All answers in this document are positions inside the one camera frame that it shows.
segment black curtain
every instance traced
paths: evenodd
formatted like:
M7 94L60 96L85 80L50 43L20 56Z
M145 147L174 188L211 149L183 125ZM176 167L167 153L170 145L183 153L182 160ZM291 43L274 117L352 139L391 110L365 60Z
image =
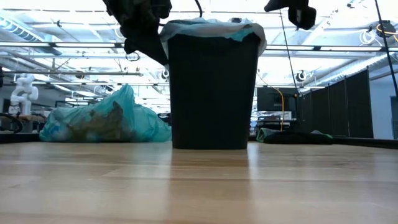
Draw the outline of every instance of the black curtain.
M329 88L331 134L334 136L348 136L345 83L340 81Z
M301 131L373 138L369 72L363 71L300 97Z
M300 130L306 133L313 131L312 124L312 93L307 93L299 98L298 108L300 111Z
M349 136L373 138L369 71L346 79Z

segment desk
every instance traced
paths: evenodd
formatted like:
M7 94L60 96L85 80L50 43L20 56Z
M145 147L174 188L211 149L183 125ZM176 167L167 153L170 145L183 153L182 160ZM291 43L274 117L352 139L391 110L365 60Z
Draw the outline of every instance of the desk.
M398 223L398 151L0 145L0 223Z
M46 119L36 115L19 115L18 120L24 124L24 128L21 133L32 133L34 130L34 123L44 124ZM7 123L10 123L10 119L0 116L0 124L3 126L9 125Z

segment yellow cable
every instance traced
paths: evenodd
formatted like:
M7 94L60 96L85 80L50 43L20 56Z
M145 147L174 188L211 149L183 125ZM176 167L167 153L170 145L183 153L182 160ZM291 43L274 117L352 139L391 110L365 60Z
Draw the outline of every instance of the yellow cable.
M281 91L279 91L277 88L274 88L273 86L269 85L268 83L266 83L261 76L257 73L257 76L261 79L261 81L263 83L265 83L267 86L270 86L271 88L273 88L274 90L276 90L279 94L280 97L282 98L282 122L280 123L280 131L284 130L284 120L285 120L285 100L284 100L284 95L282 94Z
M379 32L382 32L382 30L380 29L380 24L377 25L376 29L377 29ZM398 34L398 32L386 32L386 31L384 31L384 33L385 33L385 34L391 34L391 35L396 35L396 34Z

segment ceiling beam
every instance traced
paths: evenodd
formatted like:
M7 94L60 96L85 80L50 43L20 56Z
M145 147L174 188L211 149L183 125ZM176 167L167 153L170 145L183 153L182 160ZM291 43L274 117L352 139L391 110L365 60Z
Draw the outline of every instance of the ceiling beam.
M125 54L42 54L42 53L19 53L29 58L65 58L65 59L126 59ZM141 59L148 59L149 57L141 54ZM369 52L299 52L294 57L296 58L340 58L340 59L367 59L376 56L376 53ZM265 51L260 57L287 57L285 51ZM8 53L0 53L0 58L14 58Z

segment black cable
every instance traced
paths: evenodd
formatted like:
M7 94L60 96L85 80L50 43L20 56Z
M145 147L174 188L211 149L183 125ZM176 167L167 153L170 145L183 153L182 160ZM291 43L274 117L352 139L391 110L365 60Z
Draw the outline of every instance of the black cable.
M376 3L377 14L379 16L380 29L381 29L381 34L382 34L383 40L384 40L384 46L385 46L385 49L386 49L388 64L390 66L390 71L391 71L391 75L392 75L392 82L394 83L394 88L396 90L396 98L398 99L398 86L397 86L396 75L395 75L394 69L392 67L390 51L388 49L387 37L386 37L386 34L384 33L384 26L383 26L383 21L381 19L381 15L380 15L379 4L377 3L377 0L374 0L374 1Z
M133 52L132 54L136 54L136 55L137 55L137 58L136 58L136 59L130 59L130 58L129 58L129 55L126 54L126 59L127 59L129 62L136 62L136 61L140 60L141 56L140 56L137 52Z
M199 17L201 18L202 17L202 15L203 15L203 11L202 11L202 9L201 9L201 6L200 6L200 3L199 3L199 0L195 0L195 2L196 2L196 4L197 4L197 6L198 6L198 9L199 9Z
M197 6L198 6L198 9L199 9L199 18L201 18L202 16L203 16L203 10L201 9L201 5L200 5L200 2L199 2L199 0L195 0L195 3L197 4Z
M294 82L294 87L296 89L296 94L297 97L295 97L295 105L296 105L296 120L298 121L298 125L301 127L302 122L301 122L301 118L300 118L300 113L298 111L298 105L297 105L297 99L300 96L300 92L299 89L297 88L297 84L296 84L296 79L294 78L294 72L293 72L293 65L292 65L292 59L290 58L290 52L289 52L289 46L287 44L287 38L286 38L286 31L285 31L285 24L284 24L284 19L282 17L282 11L279 9L279 15L280 15L280 21L282 21L282 30L284 31L284 37L285 37L285 46L286 46L286 51L287 51L287 56L289 58L289 63L290 63L290 70L292 71L292 78L293 78L293 82Z
M17 128L14 129L14 130L5 129L5 128L0 127L0 131L12 131L12 132L14 132L14 134L17 134L17 133L22 131L22 128L24 128L24 125L22 124L22 122L20 122L16 117L11 116L11 115L6 114L6 113L0 113L0 116L8 118L8 119L11 120L12 123L17 124Z
M291 71L292 71L292 77L293 77L294 87L296 88L296 92L297 92L297 96L298 96L298 95L299 95L299 89L297 88L296 80L295 80L295 78L294 78L292 59L290 58L289 46L287 45L285 24L284 24L284 20L283 20L283 18L282 18L282 11L281 11L280 9L279 9L279 14L280 14L280 20L282 21L282 29L283 29L283 31L284 31L285 44L286 44L286 51L287 51L287 56L288 56L288 58L289 58L290 69L291 69Z

